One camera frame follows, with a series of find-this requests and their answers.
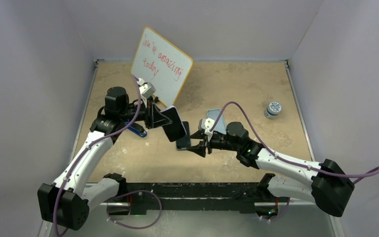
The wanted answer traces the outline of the black smartphone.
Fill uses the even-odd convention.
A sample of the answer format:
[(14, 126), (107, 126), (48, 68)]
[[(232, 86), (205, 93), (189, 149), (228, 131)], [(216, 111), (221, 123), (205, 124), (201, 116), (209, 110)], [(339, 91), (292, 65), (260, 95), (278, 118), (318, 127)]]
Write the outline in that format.
[(176, 149), (178, 151), (186, 150), (191, 146), (191, 139), (190, 139), (190, 127), (188, 121), (183, 121), (183, 125), (186, 131), (186, 134), (184, 137), (178, 139), (176, 141)]

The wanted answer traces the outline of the light blue phone case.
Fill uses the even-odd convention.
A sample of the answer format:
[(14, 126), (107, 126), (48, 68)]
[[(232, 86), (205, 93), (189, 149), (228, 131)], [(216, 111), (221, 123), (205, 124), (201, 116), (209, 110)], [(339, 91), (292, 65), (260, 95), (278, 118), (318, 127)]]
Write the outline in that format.
[(219, 113), (221, 112), (221, 109), (210, 109), (206, 112), (207, 117), (209, 119), (213, 119), (214, 121), (217, 121), (218, 123), (214, 127), (214, 131), (219, 132), (221, 134), (226, 134), (226, 123), (224, 116), (221, 115), (220, 118), (218, 118)]

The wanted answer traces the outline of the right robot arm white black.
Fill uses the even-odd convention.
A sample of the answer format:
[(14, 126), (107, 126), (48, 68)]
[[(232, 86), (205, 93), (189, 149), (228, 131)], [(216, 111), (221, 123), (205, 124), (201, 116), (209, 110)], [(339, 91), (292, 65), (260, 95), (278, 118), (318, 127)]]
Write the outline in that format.
[(187, 151), (203, 158), (214, 149), (236, 152), (237, 160), (244, 166), (268, 171), (257, 188), (260, 199), (296, 198), (316, 204), (329, 215), (343, 215), (355, 186), (335, 161), (326, 159), (319, 163), (267, 150), (249, 137), (240, 122), (229, 123), (225, 134), (209, 132), (211, 126), (210, 119), (199, 126), (191, 138), (200, 142)]

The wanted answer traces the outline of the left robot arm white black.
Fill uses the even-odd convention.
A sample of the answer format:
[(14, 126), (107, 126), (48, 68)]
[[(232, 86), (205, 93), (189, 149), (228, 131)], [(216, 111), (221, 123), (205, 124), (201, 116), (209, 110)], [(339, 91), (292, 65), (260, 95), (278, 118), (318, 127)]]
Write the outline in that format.
[(62, 236), (59, 227), (74, 231), (82, 228), (90, 211), (107, 200), (121, 202), (127, 198), (131, 202), (134, 195), (144, 193), (144, 190), (130, 191), (125, 177), (117, 173), (106, 174), (91, 187), (87, 185), (99, 161), (134, 122), (143, 121), (147, 129), (162, 127), (171, 142), (185, 136), (176, 107), (161, 110), (148, 84), (138, 86), (137, 95), (137, 100), (130, 102), (125, 88), (108, 89), (104, 106), (99, 109), (78, 154), (51, 184), (39, 187), (41, 217), (53, 224), (56, 236)]

